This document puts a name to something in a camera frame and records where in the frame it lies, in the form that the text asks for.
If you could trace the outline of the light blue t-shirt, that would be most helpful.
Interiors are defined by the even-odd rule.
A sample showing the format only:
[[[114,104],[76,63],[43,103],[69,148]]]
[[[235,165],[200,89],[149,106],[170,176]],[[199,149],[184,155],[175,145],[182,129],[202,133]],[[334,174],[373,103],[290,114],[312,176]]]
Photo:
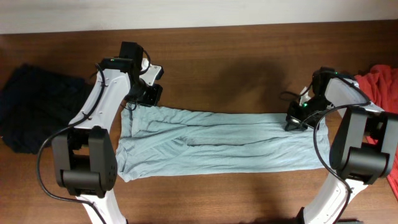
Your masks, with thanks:
[[[285,114],[225,114],[140,106],[121,113],[116,150],[126,182],[155,176],[321,168],[328,128],[286,131]]]

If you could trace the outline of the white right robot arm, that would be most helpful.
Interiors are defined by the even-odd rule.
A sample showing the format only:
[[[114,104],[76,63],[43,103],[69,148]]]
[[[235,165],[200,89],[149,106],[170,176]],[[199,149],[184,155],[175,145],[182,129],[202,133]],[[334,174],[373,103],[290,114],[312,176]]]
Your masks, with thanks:
[[[393,168],[397,148],[397,115],[377,106],[354,76],[322,67],[308,88],[290,102],[285,130],[313,130],[332,112],[342,117],[329,152],[321,161],[328,177],[318,195],[297,214],[296,223],[342,223],[354,197]]]

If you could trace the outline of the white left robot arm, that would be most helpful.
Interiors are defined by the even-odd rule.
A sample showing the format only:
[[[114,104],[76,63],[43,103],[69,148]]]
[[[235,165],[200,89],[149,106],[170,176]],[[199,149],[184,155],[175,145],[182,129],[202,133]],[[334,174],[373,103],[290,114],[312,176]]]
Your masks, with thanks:
[[[71,201],[83,204],[92,223],[127,223],[113,190],[118,165],[109,132],[122,101],[133,108],[159,102],[162,87],[156,80],[164,69],[151,64],[136,42],[122,42],[119,55],[102,59],[96,68],[83,107],[51,139],[55,178]]]

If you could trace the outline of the dark navy garment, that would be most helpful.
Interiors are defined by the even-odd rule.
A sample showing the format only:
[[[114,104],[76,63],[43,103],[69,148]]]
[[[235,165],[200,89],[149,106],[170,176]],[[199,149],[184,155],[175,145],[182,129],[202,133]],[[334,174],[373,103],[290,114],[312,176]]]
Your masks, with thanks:
[[[1,90],[3,142],[16,153],[37,154],[78,114],[92,89],[82,78],[21,65]]]

